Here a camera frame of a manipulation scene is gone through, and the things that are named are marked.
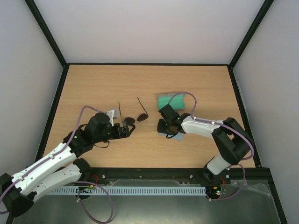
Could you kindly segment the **grey felt glasses case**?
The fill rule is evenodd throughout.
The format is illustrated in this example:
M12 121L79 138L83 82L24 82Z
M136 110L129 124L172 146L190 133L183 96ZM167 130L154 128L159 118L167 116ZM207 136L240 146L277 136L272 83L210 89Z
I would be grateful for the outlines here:
M160 110L165 105L169 104L174 110L183 110L185 109L184 97L185 94L176 95L170 102L170 99L175 93L160 94L157 96L157 108Z

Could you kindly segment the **blue cleaning cloth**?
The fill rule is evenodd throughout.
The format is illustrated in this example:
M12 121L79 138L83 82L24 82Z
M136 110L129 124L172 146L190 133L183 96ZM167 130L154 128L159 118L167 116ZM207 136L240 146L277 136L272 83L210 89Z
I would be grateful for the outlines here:
M183 134L182 133L165 134L165 133L158 132L158 134L161 135L161 136L164 136L166 139L178 140L178 141L181 141L183 139Z

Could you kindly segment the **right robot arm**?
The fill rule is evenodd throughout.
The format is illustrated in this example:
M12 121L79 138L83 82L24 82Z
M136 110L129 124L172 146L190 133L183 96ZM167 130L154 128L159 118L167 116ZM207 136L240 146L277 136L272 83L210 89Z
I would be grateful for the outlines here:
M176 112L170 104L159 111L162 118L158 121L157 131L167 138L177 134L197 134L214 140L219 154L213 157L204 167L202 177L207 183L219 183L225 177L227 168L247 160L246 154L254 155L254 142L234 118L224 121L200 119L192 114Z

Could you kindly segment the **black round sunglasses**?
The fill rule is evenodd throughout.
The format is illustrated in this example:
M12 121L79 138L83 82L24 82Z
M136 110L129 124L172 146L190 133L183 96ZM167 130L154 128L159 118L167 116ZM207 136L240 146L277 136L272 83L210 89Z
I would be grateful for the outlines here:
M139 97L136 97L136 98L137 98L139 107L142 109L142 111L139 113L133 113L133 114L126 113L125 116L122 115L121 102L118 101L118 110L119 110L120 119L122 122L125 122L128 125L129 124L133 125L135 123L143 122L149 118L149 114L148 114L147 110L145 109L143 103L141 102L141 99Z

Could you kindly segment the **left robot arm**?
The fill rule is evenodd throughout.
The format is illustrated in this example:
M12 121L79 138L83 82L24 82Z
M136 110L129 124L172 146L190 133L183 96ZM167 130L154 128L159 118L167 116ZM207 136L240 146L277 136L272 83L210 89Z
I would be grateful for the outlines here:
M0 177L0 201L7 213L18 217L54 188L84 180L91 167L81 155L92 150L95 144L127 138L134 124L114 123L114 111L97 113L84 125L76 125L50 153L24 170Z

